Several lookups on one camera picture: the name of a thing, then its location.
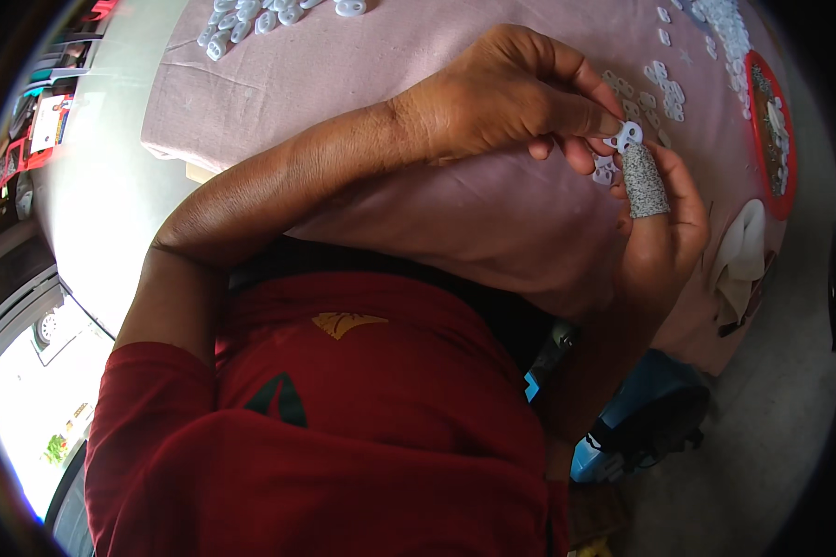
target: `red tray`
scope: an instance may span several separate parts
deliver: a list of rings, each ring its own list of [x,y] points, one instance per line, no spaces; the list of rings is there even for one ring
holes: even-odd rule
[[[780,107],[781,113],[786,119],[786,132],[790,135],[790,152],[786,156],[786,167],[789,171],[789,176],[786,178],[786,191],[783,195],[775,197],[771,194],[771,181],[768,176],[768,169],[765,166],[765,151],[761,146],[761,134],[769,135],[768,128],[761,124],[761,116],[757,113],[758,107],[755,102],[752,102],[752,91],[754,83],[752,82],[752,65],[755,64],[761,70],[761,75],[771,81],[771,90],[776,96],[779,96],[783,101]],[[792,132],[792,122],[790,120],[790,109],[786,102],[784,92],[780,89],[780,83],[777,83],[777,78],[771,72],[768,62],[765,61],[761,55],[755,50],[750,50],[746,55],[746,83],[749,86],[750,94],[750,112],[752,113],[752,132],[755,134],[755,152],[758,157],[758,172],[761,175],[761,185],[764,190],[764,201],[768,207],[769,212],[777,220],[786,220],[790,216],[792,203],[796,198],[796,140]]]

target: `white cloth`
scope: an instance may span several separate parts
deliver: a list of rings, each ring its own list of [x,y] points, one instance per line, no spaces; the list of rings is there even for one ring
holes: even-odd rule
[[[719,324],[740,323],[749,305],[752,283],[765,274],[765,206],[750,200],[725,232],[710,289],[721,301]]]

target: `red shirt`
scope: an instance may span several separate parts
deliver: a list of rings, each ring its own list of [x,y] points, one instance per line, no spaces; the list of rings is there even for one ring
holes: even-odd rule
[[[566,553],[523,374],[448,292],[275,280],[232,301],[216,354],[112,353],[85,464],[97,555]]]

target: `concrete floor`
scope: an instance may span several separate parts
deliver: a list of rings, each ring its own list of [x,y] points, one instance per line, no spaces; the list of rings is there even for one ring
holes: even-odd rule
[[[111,331],[149,241],[197,186],[183,162],[159,161],[139,144],[151,76],[185,3],[118,6],[92,73],[79,81],[63,156],[34,179],[59,273]],[[773,283],[731,364],[709,379],[703,447],[622,484],[633,521],[613,538],[617,555],[760,554],[825,439],[836,398],[825,296],[836,173],[808,88],[787,70],[800,179]]]
[[[836,402],[826,269],[836,221],[836,166],[811,92],[789,77],[799,182],[773,282],[717,378],[702,447],[622,484],[630,527],[620,557],[760,555],[795,505]]]

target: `pink tablecloth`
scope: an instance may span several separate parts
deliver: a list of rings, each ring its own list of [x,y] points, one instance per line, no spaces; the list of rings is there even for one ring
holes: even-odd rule
[[[765,28],[741,4],[753,48],[783,80]],[[143,144],[156,156],[221,171],[316,122],[395,95],[501,22],[585,52],[596,69],[634,85],[633,102],[639,91],[661,101],[643,68],[662,61],[685,92],[686,121],[658,113],[711,207],[713,241],[654,345],[719,373],[743,330],[718,338],[718,303],[703,277],[724,229],[761,189],[751,126],[728,88],[717,37],[719,59],[706,53],[708,26],[689,9],[654,0],[378,0],[370,6],[364,16],[342,18],[334,2],[324,2],[294,26],[248,36],[213,62],[195,43],[211,2],[191,0],[158,67]],[[657,6],[669,10],[671,23],[659,20]],[[669,31],[671,46],[660,43],[657,28]],[[644,124],[646,135],[655,136]],[[561,157],[535,162],[514,150],[373,180],[290,233],[415,259],[580,320],[610,296],[621,247],[616,209],[604,186],[576,175]],[[769,217],[766,249],[778,251],[783,233],[784,224]]]

